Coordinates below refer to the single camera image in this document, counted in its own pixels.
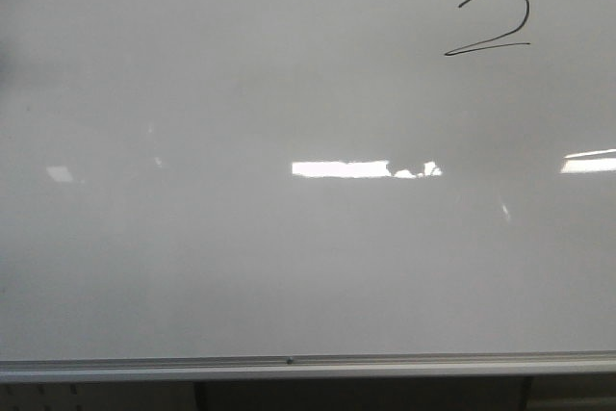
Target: metal ledge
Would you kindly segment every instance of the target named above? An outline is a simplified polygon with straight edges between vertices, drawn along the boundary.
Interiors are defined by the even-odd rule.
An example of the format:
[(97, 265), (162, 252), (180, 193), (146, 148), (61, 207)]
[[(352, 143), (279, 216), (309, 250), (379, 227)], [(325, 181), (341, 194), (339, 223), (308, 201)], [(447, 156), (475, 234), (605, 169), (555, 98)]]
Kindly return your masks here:
[(616, 372), (616, 351), (0, 361), (0, 383)]

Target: whiteboard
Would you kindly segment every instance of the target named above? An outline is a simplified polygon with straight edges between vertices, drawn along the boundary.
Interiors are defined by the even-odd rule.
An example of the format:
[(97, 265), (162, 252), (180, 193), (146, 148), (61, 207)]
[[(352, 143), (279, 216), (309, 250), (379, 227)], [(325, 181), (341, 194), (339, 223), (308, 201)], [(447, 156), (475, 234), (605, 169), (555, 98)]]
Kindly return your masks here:
[(616, 369), (615, 0), (464, 1), (0, 0), (3, 377)]

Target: handwritten number 2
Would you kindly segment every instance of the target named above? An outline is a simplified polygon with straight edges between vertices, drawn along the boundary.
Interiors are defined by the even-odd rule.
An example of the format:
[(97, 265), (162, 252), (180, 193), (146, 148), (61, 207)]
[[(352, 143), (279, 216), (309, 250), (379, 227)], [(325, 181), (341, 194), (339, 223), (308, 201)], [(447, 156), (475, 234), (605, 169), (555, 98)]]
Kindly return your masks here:
[[(472, 0), (465, 0), (460, 5), (458, 5), (458, 8), (464, 7), (466, 4), (468, 4), (471, 1)], [(522, 28), (524, 28), (524, 25), (526, 24), (526, 21), (528, 20), (528, 15), (530, 14), (530, 2), (528, 0), (525, 0), (525, 2), (526, 2), (526, 14), (524, 15), (524, 19), (518, 25), (517, 28), (509, 31), (508, 33), (504, 33), (504, 34), (501, 34), (500, 36), (496, 36), (495, 38), (480, 40), (479, 42), (475, 42), (469, 45), (464, 45), (462, 47), (454, 48), (453, 50), (450, 50), (449, 52), (447, 52), (445, 56), (453, 57), (455, 55), (460, 55), (462, 53), (476, 52), (478, 50), (486, 50), (488, 48), (510, 47), (511, 45), (530, 45), (530, 42), (511, 42), (511, 43), (504, 43), (501, 45), (487, 45), (483, 47), (477, 47), (478, 45), (481, 45), (483, 43), (488, 43), (488, 42), (492, 42), (493, 40), (498, 40), (498, 39), (506, 38), (507, 36), (511, 36), (512, 34), (515, 34), (518, 31), (520, 31)]]

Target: white surface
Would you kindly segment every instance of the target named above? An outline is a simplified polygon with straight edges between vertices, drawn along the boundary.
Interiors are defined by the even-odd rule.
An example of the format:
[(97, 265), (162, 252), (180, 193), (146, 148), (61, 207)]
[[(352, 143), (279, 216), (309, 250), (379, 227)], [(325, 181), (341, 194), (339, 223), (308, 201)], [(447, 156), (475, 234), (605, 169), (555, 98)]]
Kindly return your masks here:
[(0, 360), (615, 350), (615, 0), (462, 1), (0, 0)]

